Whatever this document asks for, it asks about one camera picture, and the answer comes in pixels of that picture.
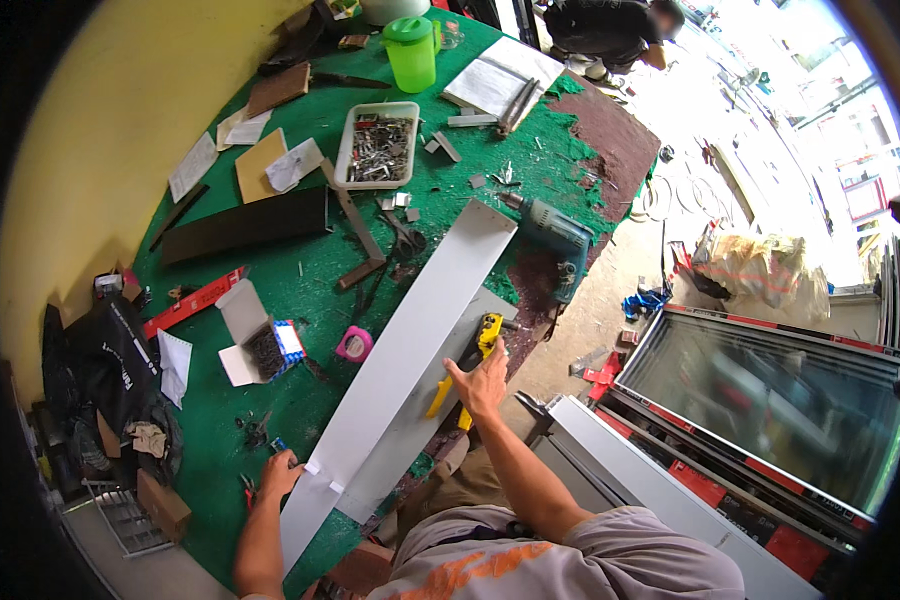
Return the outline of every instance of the yellow wall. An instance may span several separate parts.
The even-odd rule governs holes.
[[[312,0],[104,0],[24,134],[0,226],[0,352],[24,409],[42,395],[48,300],[64,325],[92,277],[130,264],[167,176]]]

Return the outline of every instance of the orange print on shirt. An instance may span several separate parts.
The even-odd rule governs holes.
[[[486,552],[474,552],[463,558],[444,562],[430,571],[423,586],[397,592],[389,596],[387,600],[444,600],[469,583],[471,577],[496,579],[515,570],[524,559],[535,559],[552,547],[552,543],[548,541],[521,544],[504,552],[491,554],[483,562],[467,569],[471,563],[487,556]]]

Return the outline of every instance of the man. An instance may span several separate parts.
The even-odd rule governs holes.
[[[543,19],[554,47],[602,60],[602,74],[587,70],[591,79],[607,71],[627,74],[638,60],[662,71],[663,41],[684,26],[684,12],[673,0],[556,0]]]
[[[675,533],[645,508],[594,514],[577,505],[504,424],[498,407],[507,390],[507,361],[498,339],[471,372],[449,359],[443,364],[513,510],[458,506],[424,518],[396,553],[389,582],[369,597],[742,600],[740,570],[719,550]],[[293,457],[285,450],[264,467],[237,548],[233,579],[241,597],[283,597],[278,513],[280,498],[302,470],[289,468]]]

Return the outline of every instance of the hair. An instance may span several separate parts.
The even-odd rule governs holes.
[[[653,0],[653,3],[650,4],[649,7],[661,15],[672,18],[673,25],[670,30],[661,31],[663,37],[672,42],[684,27],[684,11],[679,4],[674,2],[674,0]]]

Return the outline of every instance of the green plastic pitcher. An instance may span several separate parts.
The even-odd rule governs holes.
[[[384,48],[393,68],[396,87],[408,94],[430,88],[437,81],[436,55],[441,51],[441,23],[408,16],[384,27]]]

